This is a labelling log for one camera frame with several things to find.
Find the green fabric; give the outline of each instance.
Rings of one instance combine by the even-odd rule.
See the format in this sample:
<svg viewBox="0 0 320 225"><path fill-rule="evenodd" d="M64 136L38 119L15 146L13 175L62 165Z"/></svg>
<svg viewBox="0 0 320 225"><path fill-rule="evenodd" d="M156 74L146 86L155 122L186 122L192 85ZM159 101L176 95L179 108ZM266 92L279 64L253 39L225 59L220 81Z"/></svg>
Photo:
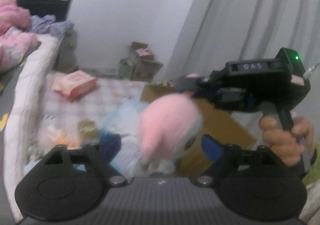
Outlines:
<svg viewBox="0 0 320 225"><path fill-rule="evenodd" d="M320 179L320 144L316 144L317 158L313 164L311 170L308 174L302 179L302 182L305 186L315 182Z"/></svg>

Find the white bedsheet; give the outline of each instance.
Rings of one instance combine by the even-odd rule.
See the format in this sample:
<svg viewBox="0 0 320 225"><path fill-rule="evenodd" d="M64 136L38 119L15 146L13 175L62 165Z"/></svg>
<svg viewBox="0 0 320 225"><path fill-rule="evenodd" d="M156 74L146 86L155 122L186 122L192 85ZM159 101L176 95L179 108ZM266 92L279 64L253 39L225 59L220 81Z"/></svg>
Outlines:
<svg viewBox="0 0 320 225"><path fill-rule="evenodd" d="M52 69L62 39L49 34L37 35L40 47L28 56L15 88L12 111L4 132L4 186L15 221L22 215L14 191L23 178L26 151L36 137L39 121L39 94L47 73Z"/></svg>

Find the metal screw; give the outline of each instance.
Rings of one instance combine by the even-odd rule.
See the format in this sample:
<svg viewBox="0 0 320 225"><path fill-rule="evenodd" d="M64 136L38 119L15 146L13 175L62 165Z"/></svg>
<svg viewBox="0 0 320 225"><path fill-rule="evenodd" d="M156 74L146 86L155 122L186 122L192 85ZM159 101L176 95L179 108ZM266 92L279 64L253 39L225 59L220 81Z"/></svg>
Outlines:
<svg viewBox="0 0 320 225"><path fill-rule="evenodd" d="M125 182L125 178L123 176L113 176L109 179L110 183L114 186L120 186Z"/></svg>
<svg viewBox="0 0 320 225"><path fill-rule="evenodd" d="M266 148L268 148L268 147L261 145L261 146L258 146L258 148L259 148L259 149L266 149Z"/></svg>
<svg viewBox="0 0 320 225"><path fill-rule="evenodd" d="M197 182L202 186L210 186L213 183L213 178L207 175L200 176Z"/></svg>

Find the pink tag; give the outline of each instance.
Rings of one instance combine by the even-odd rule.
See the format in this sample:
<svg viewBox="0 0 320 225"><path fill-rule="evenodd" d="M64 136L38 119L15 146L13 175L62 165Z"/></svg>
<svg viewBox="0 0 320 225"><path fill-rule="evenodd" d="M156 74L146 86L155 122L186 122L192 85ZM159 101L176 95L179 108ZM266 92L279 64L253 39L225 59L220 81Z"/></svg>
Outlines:
<svg viewBox="0 0 320 225"><path fill-rule="evenodd" d="M303 78L299 77L297 75L292 75L291 82L294 83L294 84L298 84L298 85L304 86Z"/></svg>

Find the human hand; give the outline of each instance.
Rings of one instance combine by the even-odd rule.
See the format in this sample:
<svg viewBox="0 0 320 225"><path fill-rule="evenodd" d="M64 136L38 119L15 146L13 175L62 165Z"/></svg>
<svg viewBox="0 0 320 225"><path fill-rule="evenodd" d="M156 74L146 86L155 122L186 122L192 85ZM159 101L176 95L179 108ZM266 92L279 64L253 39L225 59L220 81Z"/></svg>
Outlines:
<svg viewBox="0 0 320 225"><path fill-rule="evenodd" d="M187 75L187 78L198 78L199 75L197 73L192 73ZM195 91L184 91L183 94L187 95L188 97L192 97L195 94Z"/></svg>
<svg viewBox="0 0 320 225"><path fill-rule="evenodd" d="M287 166L297 164L301 153L305 150L297 143L296 137L304 137L310 157L315 150L313 125L304 117L296 118L294 122L289 132L277 129L277 121L270 116L263 116L259 121L259 127L263 131L262 139Z"/></svg>

